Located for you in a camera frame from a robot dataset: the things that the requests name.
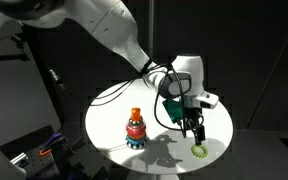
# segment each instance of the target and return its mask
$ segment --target dark floor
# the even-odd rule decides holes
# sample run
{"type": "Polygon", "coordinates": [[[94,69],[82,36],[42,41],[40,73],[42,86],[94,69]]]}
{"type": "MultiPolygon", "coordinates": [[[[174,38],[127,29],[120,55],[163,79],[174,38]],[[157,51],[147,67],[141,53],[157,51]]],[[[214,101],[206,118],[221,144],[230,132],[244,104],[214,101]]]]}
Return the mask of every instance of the dark floor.
{"type": "MultiPolygon", "coordinates": [[[[60,130],[71,142],[84,137],[84,127],[67,122],[60,130]]],[[[235,130],[233,140],[224,155],[208,167],[179,175],[184,180],[288,180],[288,147],[280,140],[288,139],[288,132],[235,130]]],[[[88,175],[94,175],[103,166],[112,180],[125,180],[129,170],[113,164],[89,143],[70,158],[81,162],[88,175]]]]}

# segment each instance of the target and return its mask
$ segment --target white tabletop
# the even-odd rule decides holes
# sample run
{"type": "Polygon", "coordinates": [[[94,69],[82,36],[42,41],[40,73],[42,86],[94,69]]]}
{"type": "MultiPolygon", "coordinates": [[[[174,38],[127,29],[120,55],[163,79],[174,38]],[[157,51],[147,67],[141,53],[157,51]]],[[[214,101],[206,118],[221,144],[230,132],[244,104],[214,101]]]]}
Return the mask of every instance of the white tabletop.
{"type": "MultiPolygon", "coordinates": [[[[113,92],[122,84],[107,89],[98,97],[113,92]]],[[[117,94],[95,100],[92,104],[107,102],[117,94]]],[[[148,174],[194,171],[212,163],[225,152],[232,139],[233,125],[227,110],[220,102],[213,110],[203,109],[206,140],[202,145],[207,147],[208,156],[200,159],[191,152],[195,142],[191,131],[187,131],[187,137],[183,138],[180,131],[165,129],[155,121],[155,96],[155,91],[146,87],[143,80],[138,79],[114,101],[103,106],[90,106],[85,124],[94,146],[115,163],[148,174]],[[126,124],[131,116],[132,107],[141,108],[141,115],[147,126],[149,140],[141,150],[133,150],[126,145],[126,124]]],[[[161,103],[163,100],[159,98],[157,117],[161,123],[179,128],[169,118],[161,103]]]]}

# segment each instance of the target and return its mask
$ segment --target green ring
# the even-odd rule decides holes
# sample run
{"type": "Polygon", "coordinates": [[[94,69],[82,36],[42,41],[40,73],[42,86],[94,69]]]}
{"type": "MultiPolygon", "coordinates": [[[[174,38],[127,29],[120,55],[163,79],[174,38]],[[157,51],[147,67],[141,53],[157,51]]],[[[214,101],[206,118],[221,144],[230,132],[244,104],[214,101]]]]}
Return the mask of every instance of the green ring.
{"type": "Polygon", "coordinates": [[[198,158],[205,158],[205,157],[208,155],[208,150],[207,150],[207,148],[206,148],[205,146],[203,146],[203,145],[198,145],[198,146],[193,145],[192,148],[191,148],[191,150],[192,150],[192,153],[194,154],[194,156],[196,156],[196,157],[198,157],[198,158]],[[203,154],[199,154],[199,153],[196,151],[196,148],[201,148],[201,149],[204,151],[204,153],[203,153],[203,154]]]}

